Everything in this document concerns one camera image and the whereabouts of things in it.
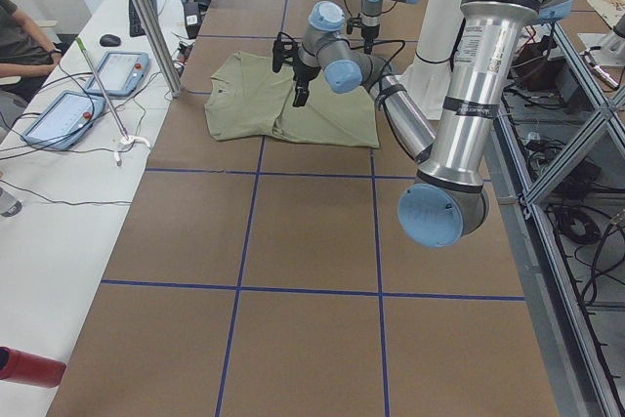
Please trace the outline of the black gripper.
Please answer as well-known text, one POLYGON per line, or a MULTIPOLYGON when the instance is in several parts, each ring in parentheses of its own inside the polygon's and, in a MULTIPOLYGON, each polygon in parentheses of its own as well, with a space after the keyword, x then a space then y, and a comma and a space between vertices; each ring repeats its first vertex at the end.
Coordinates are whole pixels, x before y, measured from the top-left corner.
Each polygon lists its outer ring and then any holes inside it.
POLYGON ((292 36, 279 31, 272 46, 272 71, 280 72, 284 64, 291 65, 294 72, 295 96, 292 105, 303 107, 310 95, 309 85, 319 75, 320 66, 292 36))
POLYGON ((355 28, 360 30, 361 37, 364 41, 363 52, 365 54, 371 54, 374 42, 378 38, 380 32, 379 18, 369 17, 367 15, 351 17, 347 20, 346 31, 348 34, 352 34, 355 28))

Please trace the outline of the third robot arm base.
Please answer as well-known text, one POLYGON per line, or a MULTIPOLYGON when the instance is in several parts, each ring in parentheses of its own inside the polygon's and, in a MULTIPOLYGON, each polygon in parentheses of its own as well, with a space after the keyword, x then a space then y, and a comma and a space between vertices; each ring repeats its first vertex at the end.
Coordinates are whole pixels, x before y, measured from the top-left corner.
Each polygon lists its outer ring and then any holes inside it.
POLYGON ((577 36, 584 45, 580 57, 587 68, 610 91, 617 91, 624 77, 624 17, 606 34, 578 33, 577 36), (608 73, 610 67, 621 68, 618 78, 608 73))

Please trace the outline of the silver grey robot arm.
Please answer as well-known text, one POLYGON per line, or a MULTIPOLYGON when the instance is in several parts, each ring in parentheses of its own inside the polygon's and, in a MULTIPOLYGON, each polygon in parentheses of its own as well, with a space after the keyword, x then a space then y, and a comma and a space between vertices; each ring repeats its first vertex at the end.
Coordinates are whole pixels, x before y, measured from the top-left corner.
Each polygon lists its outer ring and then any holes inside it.
POLYGON ((272 46, 272 71, 280 72, 285 64, 292 66, 295 107, 306 104, 309 84, 320 73, 336 94, 364 88, 375 107, 384 111, 404 152, 417 164, 425 162, 436 138, 434 128, 393 74, 390 61, 351 47, 342 34, 345 22, 344 11, 337 4, 315 4, 300 42, 283 31, 277 33, 272 46))
POLYGON ((415 242, 440 248, 475 231, 486 219, 488 197, 479 174, 488 134, 524 27, 565 17, 572 0, 458 0, 464 27, 437 128, 397 80, 371 79, 351 70, 349 87, 362 86, 378 104, 399 103, 406 121, 400 141, 417 162, 413 186, 401 196, 397 216, 415 242))

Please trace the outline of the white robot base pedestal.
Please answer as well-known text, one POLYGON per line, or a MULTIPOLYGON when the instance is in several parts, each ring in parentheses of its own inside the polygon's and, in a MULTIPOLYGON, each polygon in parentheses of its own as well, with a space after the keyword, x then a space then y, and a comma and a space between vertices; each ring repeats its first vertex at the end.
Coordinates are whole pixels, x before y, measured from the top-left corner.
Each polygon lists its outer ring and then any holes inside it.
POLYGON ((428 0, 412 65, 401 75, 426 117, 439 120, 451 80, 451 57, 461 29, 461 0, 428 0))

